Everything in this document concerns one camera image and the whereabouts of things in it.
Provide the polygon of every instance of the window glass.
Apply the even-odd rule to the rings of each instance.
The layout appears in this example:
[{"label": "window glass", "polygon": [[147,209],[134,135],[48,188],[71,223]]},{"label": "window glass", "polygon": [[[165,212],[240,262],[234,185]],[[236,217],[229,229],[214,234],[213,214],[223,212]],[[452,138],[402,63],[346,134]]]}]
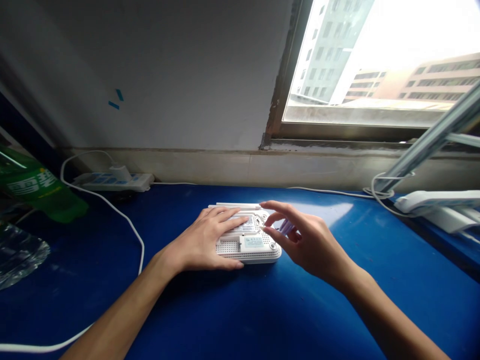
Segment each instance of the window glass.
[{"label": "window glass", "polygon": [[[283,121],[350,124],[356,118],[316,118],[318,112],[306,110],[315,107],[435,111],[440,118],[480,79],[479,19],[473,0],[455,6],[437,0],[313,0]],[[425,29],[435,36],[420,36]],[[425,117],[388,125],[432,125],[417,118]]]}]

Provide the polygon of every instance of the white device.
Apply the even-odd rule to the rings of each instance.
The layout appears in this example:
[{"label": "white device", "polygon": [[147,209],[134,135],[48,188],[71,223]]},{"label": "white device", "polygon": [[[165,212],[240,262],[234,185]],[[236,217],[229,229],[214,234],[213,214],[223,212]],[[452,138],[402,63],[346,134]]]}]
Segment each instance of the white device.
[{"label": "white device", "polygon": [[216,253],[224,258],[239,260],[244,264],[275,263],[282,248],[261,227],[269,213],[259,204],[217,202],[209,208],[241,208],[233,218],[248,216],[248,221],[225,232],[216,243]]},{"label": "white device", "polygon": [[480,225],[480,190],[414,191],[402,196],[395,207],[404,213],[423,216],[447,233]]},{"label": "white device", "polygon": [[133,190],[143,193],[150,190],[150,185],[155,181],[154,176],[150,173],[125,173],[124,166],[114,170],[112,172],[84,173],[75,178],[73,185],[89,191]]}]

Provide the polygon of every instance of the green bottle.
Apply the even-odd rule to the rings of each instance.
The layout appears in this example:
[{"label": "green bottle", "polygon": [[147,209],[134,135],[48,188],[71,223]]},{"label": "green bottle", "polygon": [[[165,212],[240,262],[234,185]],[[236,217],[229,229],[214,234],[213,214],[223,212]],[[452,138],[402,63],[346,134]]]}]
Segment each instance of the green bottle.
[{"label": "green bottle", "polygon": [[89,208],[36,159],[2,145],[0,189],[59,223],[70,223]]}]

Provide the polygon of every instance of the tall building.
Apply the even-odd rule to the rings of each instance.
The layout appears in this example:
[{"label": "tall building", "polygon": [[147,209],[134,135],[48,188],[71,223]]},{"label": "tall building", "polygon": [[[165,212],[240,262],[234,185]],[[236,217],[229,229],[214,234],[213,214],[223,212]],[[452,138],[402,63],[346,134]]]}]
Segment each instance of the tall building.
[{"label": "tall building", "polygon": [[292,94],[328,103],[374,0],[316,0],[303,39]]},{"label": "tall building", "polygon": [[480,79],[480,52],[428,61],[413,69],[360,70],[343,103],[360,98],[454,103]]}]

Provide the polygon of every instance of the beige building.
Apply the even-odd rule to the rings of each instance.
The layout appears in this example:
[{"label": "beige building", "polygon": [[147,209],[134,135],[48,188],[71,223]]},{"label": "beige building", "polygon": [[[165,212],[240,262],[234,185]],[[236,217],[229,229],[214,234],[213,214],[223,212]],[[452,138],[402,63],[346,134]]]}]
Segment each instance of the beige building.
[{"label": "beige building", "polygon": [[361,98],[454,103],[480,79],[480,53],[424,62],[414,69],[361,70],[343,103]]}]

